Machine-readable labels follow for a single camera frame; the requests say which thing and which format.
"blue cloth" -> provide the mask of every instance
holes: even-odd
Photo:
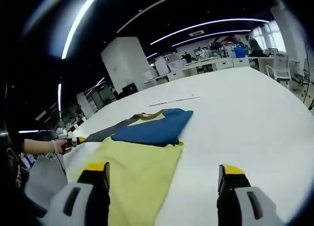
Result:
[[[165,116],[163,119],[120,127],[111,138],[115,141],[160,146],[179,143],[178,135],[191,118],[193,111],[168,109],[162,114]]]
[[[236,58],[245,57],[245,47],[236,46],[235,47],[235,56],[236,56]]]

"floor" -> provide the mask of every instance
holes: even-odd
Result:
[[[308,86],[307,85],[304,85],[303,88],[297,88],[295,91],[293,91],[293,88],[296,87],[298,85],[297,82],[295,81],[291,81],[289,83],[289,89],[290,91],[295,95],[297,96],[297,98],[299,98],[302,102],[304,100],[304,95],[306,94],[306,91],[308,89]],[[311,84],[310,87],[309,87],[309,90],[308,90],[308,94],[306,96],[306,99],[304,101],[304,104],[309,107],[312,100],[314,98],[314,84]]]

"black ceiling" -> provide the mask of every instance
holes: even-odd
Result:
[[[13,32],[18,35],[31,12],[42,0],[14,0],[20,11],[12,15]],[[272,20],[273,0],[167,0],[144,12],[121,32],[127,21],[160,0],[95,0],[83,17],[70,45],[67,58],[61,60],[65,39],[80,6],[86,0],[60,0],[34,27],[20,37],[11,57],[12,83],[16,96],[28,101],[24,107],[29,116],[36,117],[56,102],[58,83],[64,85],[63,102],[107,77],[100,53],[116,36],[136,36],[146,55],[166,53],[171,45],[190,38],[197,30],[206,34],[226,30],[253,29],[261,23],[229,22],[187,30],[154,45],[151,42],[174,31],[212,20],[256,18]]]

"yellow cloth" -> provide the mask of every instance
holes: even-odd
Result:
[[[85,166],[110,164],[109,226],[154,225],[182,149],[182,143],[157,147],[111,137],[101,143]]]

